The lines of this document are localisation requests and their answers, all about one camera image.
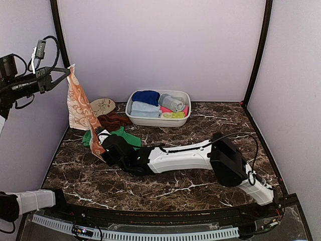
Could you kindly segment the orange bunny pattern towel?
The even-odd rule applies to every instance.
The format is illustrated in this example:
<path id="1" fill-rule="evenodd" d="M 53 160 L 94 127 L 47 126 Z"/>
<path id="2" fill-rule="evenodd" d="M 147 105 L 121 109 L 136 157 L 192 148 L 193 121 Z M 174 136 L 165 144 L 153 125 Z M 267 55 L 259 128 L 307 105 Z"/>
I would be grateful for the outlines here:
<path id="1" fill-rule="evenodd" d="M 90 131 L 91 139 L 89 147 L 91 153 L 103 160 L 102 154 L 105 152 L 101 146 L 95 129 L 101 124 L 95 115 L 85 91 L 75 75 L 75 64 L 69 68 L 70 74 L 67 76 L 68 94 L 67 107 L 69 112 L 69 127 L 77 130 Z"/>

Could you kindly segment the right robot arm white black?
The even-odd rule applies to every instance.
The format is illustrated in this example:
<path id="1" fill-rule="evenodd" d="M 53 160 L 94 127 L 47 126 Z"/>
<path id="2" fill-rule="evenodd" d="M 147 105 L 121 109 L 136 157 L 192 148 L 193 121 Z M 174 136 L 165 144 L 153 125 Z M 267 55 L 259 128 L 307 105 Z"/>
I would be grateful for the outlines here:
<path id="1" fill-rule="evenodd" d="M 256 174 L 254 165 L 247 163 L 228 135 L 215 133 L 209 140 L 174 148 L 138 147 L 106 130 L 98 132 L 97 136 L 108 166 L 116 165 L 135 176 L 176 170 L 212 170 L 220 185 L 237 187 L 251 196 L 258 204 L 256 214 L 259 217 L 266 218 L 275 210 L 276 191 Z"/>

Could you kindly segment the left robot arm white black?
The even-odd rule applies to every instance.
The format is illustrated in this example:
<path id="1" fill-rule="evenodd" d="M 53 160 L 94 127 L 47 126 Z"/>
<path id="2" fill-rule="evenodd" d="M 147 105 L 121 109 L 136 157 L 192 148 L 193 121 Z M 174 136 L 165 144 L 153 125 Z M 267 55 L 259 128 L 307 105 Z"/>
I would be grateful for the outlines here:
<path id="1" fill-rule="evenodd" d="M 36 94 L 33 103 L 12 109 L 1 134 L 1 191 L 41 188 L 68 126 L 68 82 Z"/>

